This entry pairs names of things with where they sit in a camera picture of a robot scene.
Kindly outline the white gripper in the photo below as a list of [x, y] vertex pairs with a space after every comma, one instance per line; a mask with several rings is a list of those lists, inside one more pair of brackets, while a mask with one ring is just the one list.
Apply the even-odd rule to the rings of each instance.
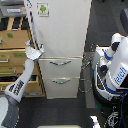
[[41, 48], [37, 50], [31, 47], [30, 44], [31, 41], [25, 42], [25, 54], [28, 59], [31, 59], [33, 61], [38, 60], [41, 57], [41, 55], [45, 52], [44, 46], [41, 46]]

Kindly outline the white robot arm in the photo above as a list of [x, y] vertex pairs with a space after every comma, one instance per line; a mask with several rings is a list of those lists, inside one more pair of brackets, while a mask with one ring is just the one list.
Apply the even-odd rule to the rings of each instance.
[[25, 54], [27, 60], [24, 63], [23, 73], [12, 84], [9, 84], [4, 97], [0, 97], [0, 128], [14, 128], [19, 120], [19, 108], [25, 88], [34, 70], [34, 62], [45, 52], [44, 46], [34, 49], [30, 46], [30, 41], [25, 43]]

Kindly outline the white robot base front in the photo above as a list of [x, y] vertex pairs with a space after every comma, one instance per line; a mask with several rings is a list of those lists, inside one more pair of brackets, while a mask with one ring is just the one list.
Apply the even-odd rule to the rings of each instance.
[[[101, 128], [97, 116], [90, 116], [93, 126], [92, 128]], [[37, 128], [82, 128], [79, 125], [49, 125], [49, 126], [38, 126]]]

